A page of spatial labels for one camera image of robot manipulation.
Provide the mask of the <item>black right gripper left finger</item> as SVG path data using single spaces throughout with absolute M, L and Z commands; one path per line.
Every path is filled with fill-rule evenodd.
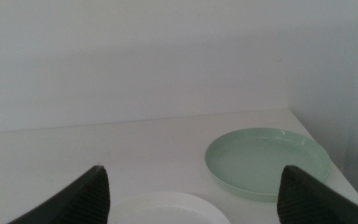
M 109 211 L 108 174 L 103 166 L 93 166 L 11 224 L 104 224 L 108 222 Z

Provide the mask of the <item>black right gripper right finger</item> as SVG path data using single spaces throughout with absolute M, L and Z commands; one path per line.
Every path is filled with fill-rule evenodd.
M 281 223 L 358 224 L 358 205 L 297 166 L 282 172 L 277 201 Z

